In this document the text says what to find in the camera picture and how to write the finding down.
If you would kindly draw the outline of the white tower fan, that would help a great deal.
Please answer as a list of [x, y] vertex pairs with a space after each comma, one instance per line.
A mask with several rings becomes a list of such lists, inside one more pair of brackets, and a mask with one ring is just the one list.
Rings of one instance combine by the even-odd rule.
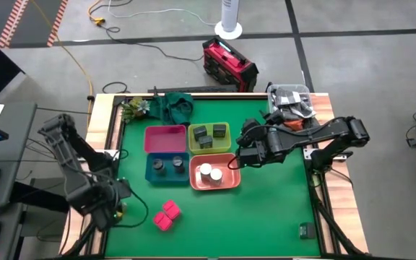
[[215, 25], [214, 32], [223, 40], [235, 40], [243, 32], [238, 22], [240, 0], [222, 0], [221, 20]]

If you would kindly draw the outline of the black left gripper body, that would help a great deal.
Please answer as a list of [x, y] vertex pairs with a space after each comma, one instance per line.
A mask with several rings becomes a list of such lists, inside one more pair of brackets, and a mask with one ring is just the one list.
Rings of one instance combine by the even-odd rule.
[[129, 198], [132, 195], [129, 181], [125, 178], [119, 178], [116, 180], [116, 189], [119, 199]]

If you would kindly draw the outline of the grey white checked cloth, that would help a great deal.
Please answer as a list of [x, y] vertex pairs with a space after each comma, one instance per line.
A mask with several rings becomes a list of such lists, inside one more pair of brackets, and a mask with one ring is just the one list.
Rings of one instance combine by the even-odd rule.
[[312, 118], [316, 115], [310, 95], [306, 92], [296, 92], [278, 88], [273, 90], [273, 111], [280, 111], [295, 118]]

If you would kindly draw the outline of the small succulent plant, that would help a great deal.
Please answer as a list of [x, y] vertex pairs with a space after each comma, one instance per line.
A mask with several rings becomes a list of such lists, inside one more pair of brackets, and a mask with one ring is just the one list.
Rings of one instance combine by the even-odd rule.
[[129, 123], [134, 119], [143, 119], [150, 111], [150, 103], [142, 97], [133, 97], [121, 103], [121, 120]]

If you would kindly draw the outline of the red spice tin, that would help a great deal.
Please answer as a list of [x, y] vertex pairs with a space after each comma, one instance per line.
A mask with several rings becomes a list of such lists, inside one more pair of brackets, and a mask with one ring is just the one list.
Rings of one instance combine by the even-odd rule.
[[181, 209], [173, 200], [166, 201], [162, 205], [162, 210], [172, 220], [177, 219], [181, 214]]

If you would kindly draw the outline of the dark green cloth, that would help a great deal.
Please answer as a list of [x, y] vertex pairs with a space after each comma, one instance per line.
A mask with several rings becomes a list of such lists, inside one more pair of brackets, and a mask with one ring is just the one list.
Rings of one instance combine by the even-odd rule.
[[164, 125], [191, 124], [194, 99], [190, 94], [167, 92], [163, 96], [155, 94], [149, 104], [149, 117], [162, 121]]

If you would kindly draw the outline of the grey desk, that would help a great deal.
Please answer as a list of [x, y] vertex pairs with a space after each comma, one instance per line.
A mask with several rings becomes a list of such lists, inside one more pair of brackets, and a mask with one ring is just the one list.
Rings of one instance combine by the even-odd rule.
[[35, 103], [6, 103], [0, 114], [0, 129], [9, 135], [7, 140], [0, 141], [0, 260], [13, 259], [12, 249], [20, 234], [23, 206], [11, 204], [9, 198], [36, 108]]

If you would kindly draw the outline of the pink blocks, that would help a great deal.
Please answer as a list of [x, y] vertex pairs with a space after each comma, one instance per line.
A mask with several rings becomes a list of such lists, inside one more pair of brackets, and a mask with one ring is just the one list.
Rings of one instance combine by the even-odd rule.
[[152, 221], [161, 231], [167, 231], [173, 226], [173, 221], [164, 212], [158, 212]]

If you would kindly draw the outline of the white-lid spice jar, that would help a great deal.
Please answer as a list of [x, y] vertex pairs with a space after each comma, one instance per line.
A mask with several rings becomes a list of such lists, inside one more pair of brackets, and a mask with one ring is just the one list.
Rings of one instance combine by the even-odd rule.
[[209, 177], [212, 185], [219, 186], [222, 183], [223, 173], [219, 168], [213, 168]]
[[199, 166], [201, 180], [205, 183], [210, 182], [212, 166], [209, 163], [202, 163]]

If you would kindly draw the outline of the clear plastic storage container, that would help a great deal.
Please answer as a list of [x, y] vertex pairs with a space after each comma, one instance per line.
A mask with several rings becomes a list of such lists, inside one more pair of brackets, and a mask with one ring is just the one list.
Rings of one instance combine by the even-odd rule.
[[279, 110], [273, 111], [272, 98], [270, 97], [270, 95], [271, 95], [273, 90], [276, 90], [278, 88], [283, 88], [285, 90], [291, 90], [291, 91], [296, 91], [296, 92], [306, 92], [310, 95], [310, 91], [305, 85], [301, 85], [301, 84], [272, 84], [270, 82], [269, 85], [266, 87], [266, 93], [268, 95], [269, 112], [271, 114], [281, 116], [283, 118], [284, 122], [285, 121], [303, 119], [303, 129], [310, 129], [310, 128], [319, 126], [319, 123], [316, 119], [316, 115], [312, 118], [295, 118], [295, 117], [292, 117], [291, 115], [284, 114], [284, 113], [280, 112]]

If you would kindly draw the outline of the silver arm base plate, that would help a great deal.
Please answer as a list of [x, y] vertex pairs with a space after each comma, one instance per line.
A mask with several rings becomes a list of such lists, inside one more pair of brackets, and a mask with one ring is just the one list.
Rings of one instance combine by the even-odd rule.
[[[316, 148], [305, 148], [303, 149], [303, 156], [306, 160], [311, 159], [311, 153], [316, 151]], [[347, 154], [338, 154], [337, 156], [333, 157], [333, 160], [342, 161], [344, 162], [348, 158]]]

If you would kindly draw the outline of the yellow-green plastic bin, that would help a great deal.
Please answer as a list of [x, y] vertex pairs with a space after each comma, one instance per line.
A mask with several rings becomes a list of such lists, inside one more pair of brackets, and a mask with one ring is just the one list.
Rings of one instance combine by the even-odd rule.
[[[214, 124], [225, 124], [227, 126], [227, 132], [224, 138], [215, 138], [212, 133], [212, 126]], [[207, 128], [207, 135], [212, 136], [213, 146], [209, 149], [201, 149], [199, 146], [199, 141], [194, 139], [193, 128], [197, 126], [205, 125]], [[205, 155], [205, 154], [214, 154], [214, 153], [223, 153], [227, 152], [231, 147], [231, 137], [230, 137], [230, 126], [227, 122], [217, 122], [217, 123], [199, 123], [192, 124], [188, 127], [188, 147], [192, 154], [194, 155]]]

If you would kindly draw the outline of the dark cylinder weights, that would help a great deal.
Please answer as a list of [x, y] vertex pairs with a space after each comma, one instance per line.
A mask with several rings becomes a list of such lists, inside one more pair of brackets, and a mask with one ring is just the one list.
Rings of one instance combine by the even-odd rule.
[[173, 163], [174, 171], [177, 174], [183, 174], [183, 173], [185, 173], [184, 160], [183, 160], [183, 158], [181, 156], [175, 156], [173, 158], [172, 163]]

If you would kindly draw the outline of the red and black toolbox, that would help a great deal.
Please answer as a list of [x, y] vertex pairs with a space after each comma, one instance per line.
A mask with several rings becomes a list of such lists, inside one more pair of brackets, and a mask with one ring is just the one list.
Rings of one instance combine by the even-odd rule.
[[253, 92], [259, 70], [254, 62], [219, 36], [202, 43], [204, 70], [221, 85], [235, 85], [238, 92]]

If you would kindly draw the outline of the pink plastic bin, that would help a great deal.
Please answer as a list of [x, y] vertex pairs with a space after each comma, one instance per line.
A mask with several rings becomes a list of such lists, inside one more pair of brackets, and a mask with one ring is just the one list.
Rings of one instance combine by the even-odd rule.
[[148, 126], [144, 131], [146, 153], [186, 151], [186, 127], [183, 125]]

